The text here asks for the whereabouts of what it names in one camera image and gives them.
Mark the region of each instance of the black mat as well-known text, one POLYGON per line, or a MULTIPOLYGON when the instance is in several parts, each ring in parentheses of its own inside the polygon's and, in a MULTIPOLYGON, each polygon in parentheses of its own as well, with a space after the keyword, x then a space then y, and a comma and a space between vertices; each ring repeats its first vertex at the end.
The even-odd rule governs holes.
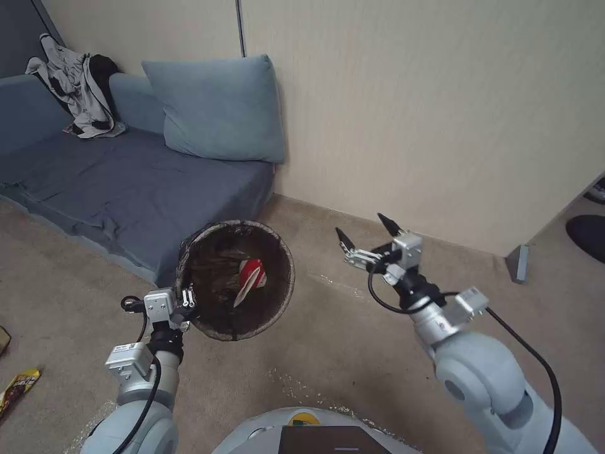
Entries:
POLYGON ((565 229, 576 246, 605 264, 605 216, 576 216, 567 221, 565 229))

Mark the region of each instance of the beige wall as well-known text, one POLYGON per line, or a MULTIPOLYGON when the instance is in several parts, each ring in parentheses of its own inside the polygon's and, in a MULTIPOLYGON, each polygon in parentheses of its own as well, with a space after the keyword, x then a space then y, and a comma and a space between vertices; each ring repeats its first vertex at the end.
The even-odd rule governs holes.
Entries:
POLYGON ((601 0, 242 5, 282 85, 282 194, 505 255, 605 170, 601 0))
POLYGON ((42 0, 66 45, 111 57, 130 74, 142 60, 239 57, 234 0, 42 0))

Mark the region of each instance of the beige carpet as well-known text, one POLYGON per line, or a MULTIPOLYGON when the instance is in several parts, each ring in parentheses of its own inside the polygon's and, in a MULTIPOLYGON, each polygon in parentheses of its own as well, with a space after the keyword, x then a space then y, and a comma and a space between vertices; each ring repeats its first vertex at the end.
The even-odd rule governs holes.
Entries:
MULTIPOLYGON (((605 265, 576 248, 564 230, 570 213, 585 212, 605 214, 605 207, 579 200, 535 239, 526 285, 510 282, 500 258, 431 239, 423 271, 443 290, 474 284, 487 294, 551 363, 565 415, 603 451, 605 265)), ((281 197, 262 219, 294 255, 294 296, 277 324, 254 339, 220 343, 195 329, 185 336, 178 451, 208 453, 243 419, 302 404, 353 412, 425 453, 484 452, 460 406, 434 380, 409 319, 369 299, 364 273, 342 262, 335 226, 364 247, 386 242, 383 228, 281 197)), ((379 294, 395 302, 383 287, 379 294)), ((139 332, 139 316, 124 314, 120 298, 151 288, 0 203, 0 324, 13 335, 0 358, 0 383, 44 367, 1 424, 0 452, 78 452, 83 434, 112 409, 117 385, 103 367, 107 354, 139 332)), ((540 365, 487 316, 473 323, 510 346, 551 402, 540 365)))

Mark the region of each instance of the mesh trash can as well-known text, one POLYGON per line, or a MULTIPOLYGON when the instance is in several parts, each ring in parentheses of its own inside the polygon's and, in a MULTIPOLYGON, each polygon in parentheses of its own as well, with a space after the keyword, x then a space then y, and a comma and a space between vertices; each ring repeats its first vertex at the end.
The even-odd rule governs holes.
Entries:
POLYGON ((180 247, 175 291, 187 289, 199 330, 220 341, 247 339, 284 313, 294 289, 292 255, 264 224, 208 224, 180 247))

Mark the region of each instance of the metal bracket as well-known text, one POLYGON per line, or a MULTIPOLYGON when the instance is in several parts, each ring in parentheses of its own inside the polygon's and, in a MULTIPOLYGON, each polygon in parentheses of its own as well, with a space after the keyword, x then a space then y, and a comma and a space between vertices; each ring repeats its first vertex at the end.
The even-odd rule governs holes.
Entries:
POLYGON ((402 255, 398 265, 404 270, 420 265, 422 238, 409 231, 393 238, 393 251, 401 249, 402 255))
POLYGON ((132 378, 146 380, 153 361, 153 355, 144 342, 115 346, 105 361, 105 367, 118 379, 121 385, 126 385, 132 378))
POLYGON ((366 269, 366 265, 374 265, 378 260, 383 257, 381 254, 363 249, 347 249, 342 242, 340 243, 340 246, 345 252, 345 262, 362 270, 366 269))
POLYGON ((183 290, 183 306, 193 309, 195 307, 195 299, 190 288, 183 290))
POLYGON ((508 257, 504 258, 506 268, 509 269, 510 278, 515 284, 524 284, 527 280, 527 260, 529 246, 519 245, 508 257))
POLYGON ((179 329, 180 321, 172 321, 176 306, 175 294, 170 288, 150 291, 145 298, 145 311, 151 323, 168 322, 171 329, 179 329))
POLYGON ((469 323, 477 315, 482 315, 489 305, 487 297, 477 287, 470 287, 456 295, 443 308, 443 314, 452 326, 469 323))

